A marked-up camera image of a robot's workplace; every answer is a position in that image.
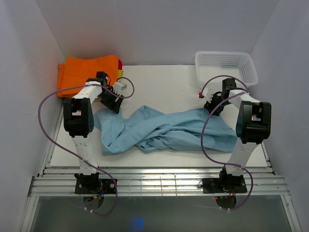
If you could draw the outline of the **light blue trousers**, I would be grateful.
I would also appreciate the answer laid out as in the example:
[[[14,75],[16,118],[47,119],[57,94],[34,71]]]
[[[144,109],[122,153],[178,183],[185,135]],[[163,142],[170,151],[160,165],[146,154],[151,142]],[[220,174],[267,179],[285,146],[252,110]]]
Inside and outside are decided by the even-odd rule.
[[[200,151],[211,149],[230,153],[237,137],[220,116],[209,116],[204,108],[164,114],[142,106],[129,118],[109,109],[94,114],[101,130],[103,155],[116,155],[136,146],[148,154],[157,150]]]

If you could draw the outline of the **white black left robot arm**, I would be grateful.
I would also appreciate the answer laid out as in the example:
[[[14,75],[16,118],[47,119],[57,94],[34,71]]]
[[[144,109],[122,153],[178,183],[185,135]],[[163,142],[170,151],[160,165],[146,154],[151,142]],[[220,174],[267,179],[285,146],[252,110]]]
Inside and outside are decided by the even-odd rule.
[[[110,85],[109,76],[105,72],[97,72],[96,77],[87,79],[85,84],[76,95],[64,99],[64,129],[72,138],[80,157],[80,172],[74,175],[77,180],[75,192],[99,194],[107,191],[109,185],[104,184],[99,177],[90,141],[90,133],[95,125],[92,103],[99,98],[105,107],[119,113],[123,101],[121,93],[127,85],[121,80]]]

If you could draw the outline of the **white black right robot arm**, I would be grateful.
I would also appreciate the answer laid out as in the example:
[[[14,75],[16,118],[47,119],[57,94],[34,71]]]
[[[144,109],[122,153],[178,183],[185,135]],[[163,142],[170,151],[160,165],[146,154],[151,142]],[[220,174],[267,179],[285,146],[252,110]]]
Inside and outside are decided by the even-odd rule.
[[[222,90],[207,98],[204,108],[210,116],[219,116],[224,107],[232,104],[239,113],[236,122],[237,142],[218,178],[202,179],[204,193],[245,193],[246,165],[253,151],[270,136],[271,104],[252,98],[247,87],[237,87],[237,78],[222,75]]]

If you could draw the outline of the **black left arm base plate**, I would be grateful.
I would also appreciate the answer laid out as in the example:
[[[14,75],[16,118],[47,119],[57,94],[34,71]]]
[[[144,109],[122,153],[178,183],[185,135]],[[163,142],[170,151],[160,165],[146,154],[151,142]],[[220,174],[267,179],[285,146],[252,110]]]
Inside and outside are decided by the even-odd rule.
[[[76,181],[75,194],[115,194],[115,184],[111,179],[101,179],[95,181]]]

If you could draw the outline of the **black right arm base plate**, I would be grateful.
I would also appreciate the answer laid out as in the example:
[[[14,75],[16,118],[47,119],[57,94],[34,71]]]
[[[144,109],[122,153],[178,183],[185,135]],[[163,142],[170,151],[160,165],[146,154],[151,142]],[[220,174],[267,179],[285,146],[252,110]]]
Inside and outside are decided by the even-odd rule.
[[[219,178],[203,178],[202,188],[204,193],[246,193],[247,187],[244,179],[237,183],[221,181]]]

